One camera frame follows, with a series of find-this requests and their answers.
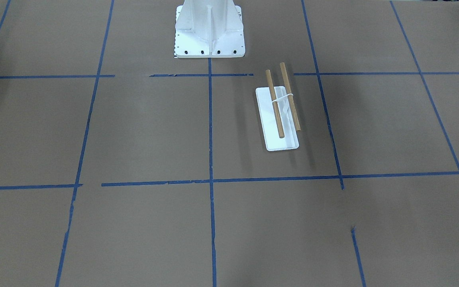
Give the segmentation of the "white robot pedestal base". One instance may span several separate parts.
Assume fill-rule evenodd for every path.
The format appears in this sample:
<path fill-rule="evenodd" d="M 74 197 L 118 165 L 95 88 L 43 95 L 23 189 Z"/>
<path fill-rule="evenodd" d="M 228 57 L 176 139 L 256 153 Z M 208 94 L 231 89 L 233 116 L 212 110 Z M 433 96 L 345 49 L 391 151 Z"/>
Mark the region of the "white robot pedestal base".
<path fill-rule="evenodd" d="M 175 58 L 245 56 L 242 9 L 233 0 L 186 0 L 175 16 Z"/>

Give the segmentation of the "white towel rack with wooden bars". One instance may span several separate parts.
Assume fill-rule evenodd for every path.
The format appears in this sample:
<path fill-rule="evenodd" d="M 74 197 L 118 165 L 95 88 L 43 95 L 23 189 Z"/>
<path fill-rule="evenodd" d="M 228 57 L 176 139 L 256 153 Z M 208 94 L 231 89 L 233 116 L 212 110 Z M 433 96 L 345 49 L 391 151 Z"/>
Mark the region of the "white towel rack with wooden bars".
<path fill-rule="evenodd" d="M 268 152 L 298 149 L 300 120 L 286 63 L 279 64 L 283 85 L 276 86 L 270 70 L 265 71 L 266 87 L 255 89 L 258 113 Z"/>

